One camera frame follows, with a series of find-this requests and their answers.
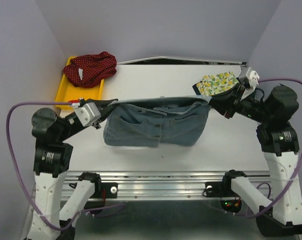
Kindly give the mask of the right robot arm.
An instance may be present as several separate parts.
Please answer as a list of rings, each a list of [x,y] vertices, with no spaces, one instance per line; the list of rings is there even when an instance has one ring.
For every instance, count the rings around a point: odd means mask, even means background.
[[[238,113],[258,123],[256,134],[271,179],[273,200],[256,189],[242,171],[230,170],[221,182],[206,189],[207,196],[238,196],[253,212],[265,237],[302,235],[302,197],[298,169],[302,160],[298,136],[289,123],[298,110],[297,94],[285,85],[273,88],[266,100],[244,96],[236,85],[212,97],[210,105],[225,118]]]

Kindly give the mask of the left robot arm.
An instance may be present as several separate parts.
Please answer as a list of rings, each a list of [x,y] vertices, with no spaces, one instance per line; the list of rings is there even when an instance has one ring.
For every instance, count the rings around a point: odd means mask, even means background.
[[[75,190],[61,207],[61,197],[73,146],[65,140],[93,126],[99,129],[115,108],[115,100],[81,99],[74,112],[62,118],[50,108],[42,108],[32,116],[32,135],[36,138],[34,173],[36,183],[32,225],[27,235],[31,240],[72,240],[76,221],[90,197],[106,200],[99,174],[84,172]]]

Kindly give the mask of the light blue denim skirt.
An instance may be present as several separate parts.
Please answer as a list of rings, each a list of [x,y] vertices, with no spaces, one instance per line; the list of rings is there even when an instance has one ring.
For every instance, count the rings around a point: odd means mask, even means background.
[[[202,135],[210,105],[199,96],[117,101],[107,118],[104,142],[114,147],[190,147]]]

